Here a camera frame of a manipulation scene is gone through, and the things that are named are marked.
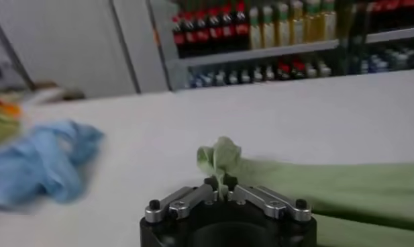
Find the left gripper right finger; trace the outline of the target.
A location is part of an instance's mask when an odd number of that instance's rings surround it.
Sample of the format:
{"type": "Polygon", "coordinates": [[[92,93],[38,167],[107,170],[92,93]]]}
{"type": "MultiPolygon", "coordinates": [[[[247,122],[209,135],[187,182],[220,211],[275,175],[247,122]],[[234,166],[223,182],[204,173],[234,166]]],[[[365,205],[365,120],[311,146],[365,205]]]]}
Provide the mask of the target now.
{"type": "Polygon", "coordinates": [[[289,216],[297,222],[311,220],[311,207],[304,199],[290,199],[263,186],[239,184],[236,177],[226,175],[227,198],[237,203],[249,202],[261,209],[265,216],[282,219],[289,216]]]}

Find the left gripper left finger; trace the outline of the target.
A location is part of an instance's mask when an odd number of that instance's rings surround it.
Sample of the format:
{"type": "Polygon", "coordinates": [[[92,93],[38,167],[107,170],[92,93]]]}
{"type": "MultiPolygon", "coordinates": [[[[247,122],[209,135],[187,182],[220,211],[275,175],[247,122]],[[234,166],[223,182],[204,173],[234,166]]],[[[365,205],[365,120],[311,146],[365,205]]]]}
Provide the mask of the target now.
{"type": "Polygon", "coordinates": [[[217,179],[209,177],[199,187],[182,187],[161,200],[151,200],[145,208],[144,219],[151,224],[160,223],[172,215],[175,219],[184,219],[198,204],[214,201],[217,196],[217,179]]]}

